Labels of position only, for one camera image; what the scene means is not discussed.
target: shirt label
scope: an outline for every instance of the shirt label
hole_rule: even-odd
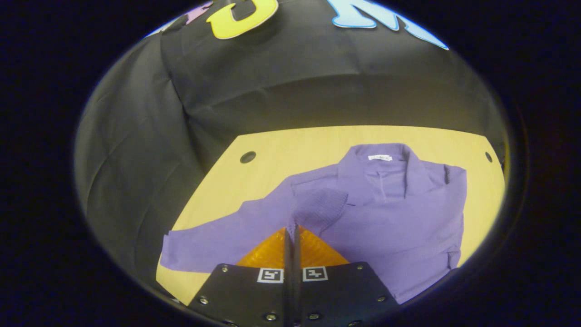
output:
[[[367,156],[367,158],[369,158],[369,160],[373,160],[373,159],[383,160],[383,161],[391,161],[391,160],[393,160],[392,156],[390,156],[389,154],[370,155],[370,156]]]

